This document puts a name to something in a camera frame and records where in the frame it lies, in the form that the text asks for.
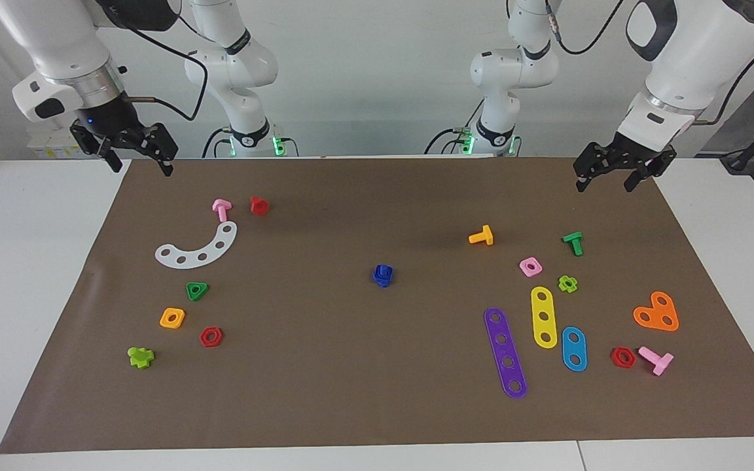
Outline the white box with labels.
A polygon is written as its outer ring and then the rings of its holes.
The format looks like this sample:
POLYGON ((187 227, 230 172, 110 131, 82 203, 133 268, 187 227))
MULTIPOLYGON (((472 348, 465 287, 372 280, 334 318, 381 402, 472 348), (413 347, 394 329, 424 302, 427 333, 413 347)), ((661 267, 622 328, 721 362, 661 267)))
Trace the white box with labels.
POLYGON ((38 159, 94 159, 84 153, 68 129, 29 130, 27 148, 38 159))

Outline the white curved perforated strip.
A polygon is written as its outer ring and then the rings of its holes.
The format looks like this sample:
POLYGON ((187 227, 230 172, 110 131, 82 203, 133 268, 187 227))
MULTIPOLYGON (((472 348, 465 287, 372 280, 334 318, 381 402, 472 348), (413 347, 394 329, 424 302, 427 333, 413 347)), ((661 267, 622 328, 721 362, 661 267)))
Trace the white curved perforated strip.
POLYGON ((237 234, 238 224, 228 220, 218 225, 212 240, 200 249, 186 251, 176 245, 164 244, 156 248, 154 257, 161 265, 174 270, 201 268, 224 256, 232 247, 237 234))

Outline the orange heart perforated plate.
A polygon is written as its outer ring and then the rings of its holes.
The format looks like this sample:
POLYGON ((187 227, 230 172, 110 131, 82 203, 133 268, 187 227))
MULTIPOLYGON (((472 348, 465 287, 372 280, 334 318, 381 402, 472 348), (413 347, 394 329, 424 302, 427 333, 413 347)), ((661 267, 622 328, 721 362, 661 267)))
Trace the orange heart perforated plate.
POLYGON ((632 318, 644 328, 675 332, 679 329, 678 312, 673 299, 666 292, 655 291, 650 295, 650 306, 638 306, 632 318))

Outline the yellow perforated strip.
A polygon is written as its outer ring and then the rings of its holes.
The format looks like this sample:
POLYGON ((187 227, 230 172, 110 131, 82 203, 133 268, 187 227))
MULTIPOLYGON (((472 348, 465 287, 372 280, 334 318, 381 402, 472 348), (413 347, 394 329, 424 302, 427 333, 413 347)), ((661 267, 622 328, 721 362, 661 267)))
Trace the yellow perforated strip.
POLYGON ((533 339, 543 349, 553 349, 558 343, 554 297, 547 287, 531 290, 531 321, 533 339))

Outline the blue perforated strip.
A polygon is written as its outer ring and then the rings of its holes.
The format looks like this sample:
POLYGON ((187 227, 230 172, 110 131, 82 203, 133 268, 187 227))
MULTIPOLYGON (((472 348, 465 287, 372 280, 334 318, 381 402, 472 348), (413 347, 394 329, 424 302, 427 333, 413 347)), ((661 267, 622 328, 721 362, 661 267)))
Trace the blue perforated strip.
POLYGON ((571 372, 584 372, 588 367, 586 336, 575 326, 562 331, 562 362, 571 372))

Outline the purple perforated strip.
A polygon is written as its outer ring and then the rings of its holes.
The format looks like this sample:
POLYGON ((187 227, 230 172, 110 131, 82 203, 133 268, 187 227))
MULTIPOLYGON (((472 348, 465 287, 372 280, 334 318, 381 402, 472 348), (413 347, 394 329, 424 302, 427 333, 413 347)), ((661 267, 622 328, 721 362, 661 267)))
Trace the purple perforated strip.
POLYGON ((489 307, 484 322, 503 392, 512 399, 524 398, 528 385, 505 312, 489 307))

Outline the brown table mat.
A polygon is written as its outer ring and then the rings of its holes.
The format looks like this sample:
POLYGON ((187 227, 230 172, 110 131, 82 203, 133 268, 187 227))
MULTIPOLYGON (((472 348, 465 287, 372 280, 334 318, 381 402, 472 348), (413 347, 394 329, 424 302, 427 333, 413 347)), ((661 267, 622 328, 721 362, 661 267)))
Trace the brown table mat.
POLYGON ((655 183, 625 179, 579 193, 563 158, 200 160, 170 178, 136 161, 0 453, 754 436, 751 346, 655 183), (252 215, 251 196, 270 211, 252 215), (217 199, 238 224, 224 256, 157 262, 160 245, 212 240, 217 199), (494 244, 470 244, 484 224, 494 244), (541 274, 523 274, 527 257, 541 274), (209 284, 200 301, 189 281, 209 284), (533 338, 536 286, 554 297, 553 349, 533 338), (677 331, 632 318, 655 291, 677 331), (180 328, 159 325, 168 307, 180 328), (524 398, 501 387, 489 307, 511 326, 524 398), (209 326, 218 347, 201 346, 209 326), (584 372, 562 362, 567 326, 586 336, 584 372), (674 356, 661 376, 641 346, 674 356), (130 347, 155 352, 149 368, 130 347), (615 366, 615 347, 635 366, 615 366))

